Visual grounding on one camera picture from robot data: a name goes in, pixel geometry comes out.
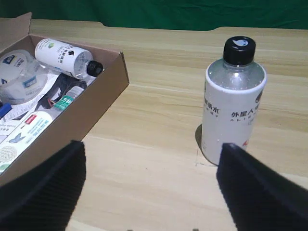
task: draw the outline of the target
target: black foam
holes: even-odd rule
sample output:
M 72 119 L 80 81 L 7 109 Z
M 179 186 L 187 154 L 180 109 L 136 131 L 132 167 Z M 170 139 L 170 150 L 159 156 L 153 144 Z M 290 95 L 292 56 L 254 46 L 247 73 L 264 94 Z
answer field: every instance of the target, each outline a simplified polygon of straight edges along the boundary
M 0 230 L 64 231 L 86 178 L 82 142 L 0 187 Z
M 235 144 L 223 144 L 217 179 L 239 231 L 308 231 L 308 191 Z

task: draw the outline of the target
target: cardboard box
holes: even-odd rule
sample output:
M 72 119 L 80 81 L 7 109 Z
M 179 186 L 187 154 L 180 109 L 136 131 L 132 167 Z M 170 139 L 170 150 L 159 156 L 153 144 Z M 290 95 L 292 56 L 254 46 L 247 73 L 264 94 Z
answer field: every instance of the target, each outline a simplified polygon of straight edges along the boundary
M 27 50 L 34 56 L 35 46 L 45 37 L 29 33 L 31 15 L 27 13 L 0 23 L 0 56 L 17 49 Z M 0 175 L 0 186 L 42 163 L 71 140 L 82 140 L 128 86 L 123 53 L 63 41 L 89 50 L 105 70 Z

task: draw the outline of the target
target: green wall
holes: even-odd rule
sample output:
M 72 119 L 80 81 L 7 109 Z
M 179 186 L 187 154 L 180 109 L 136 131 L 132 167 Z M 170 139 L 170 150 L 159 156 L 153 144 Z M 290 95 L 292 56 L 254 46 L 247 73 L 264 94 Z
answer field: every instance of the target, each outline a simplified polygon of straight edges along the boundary
M 37 19 L 98 21 L 119 27 L 308 29 L 308 0 L 0 0 L 0 17 L 28 11 Z

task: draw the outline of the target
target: wooden table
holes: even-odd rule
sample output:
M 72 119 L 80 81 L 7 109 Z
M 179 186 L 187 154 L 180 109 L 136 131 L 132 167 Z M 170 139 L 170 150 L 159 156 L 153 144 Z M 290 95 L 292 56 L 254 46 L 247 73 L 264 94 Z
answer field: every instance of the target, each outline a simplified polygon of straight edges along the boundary
M 268 84 L 248 151 L 308 188 L 308 31 L 170 31 L 33 20 L 31 30 L 124 52 L 130 86 L 85 137 L 87 180 L 69 231 L 233 231 L 195 140 L 205 68 L 247 35 Z

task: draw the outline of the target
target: plastic bottle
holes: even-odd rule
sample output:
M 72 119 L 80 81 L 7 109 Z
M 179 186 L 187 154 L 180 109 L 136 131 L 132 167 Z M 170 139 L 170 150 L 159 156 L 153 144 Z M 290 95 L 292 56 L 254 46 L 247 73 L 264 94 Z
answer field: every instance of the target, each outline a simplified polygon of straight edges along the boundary
M 103 71 L 103 65 L 94 61 L 89 51 L 51 38 L 37 44 L 35 57 L 44 65 L 77 79 L 88 75 L 97 77 Z
M 75 98 L 78 97 L 83 92 L 83 88 L 81 87 L 72 87 L 65 96 L 63 96 L 58 102 L 56 102 L 51 109 L 41 110 L 48 113 L 52 119 L 54 120 L 64 111 L 73 101 Z
M 0 58 L 0 99 L 4 103 L 25 103 L 44 88 L 49 69 L 25 50 L 14 50 Z
M 267 82 L 264 68 L 254 62 L 256 43 L 236 36 L 225 43 L 223 58 L 206 70 L 202 151 L 218 165 L 223 143 L 246 149 Z

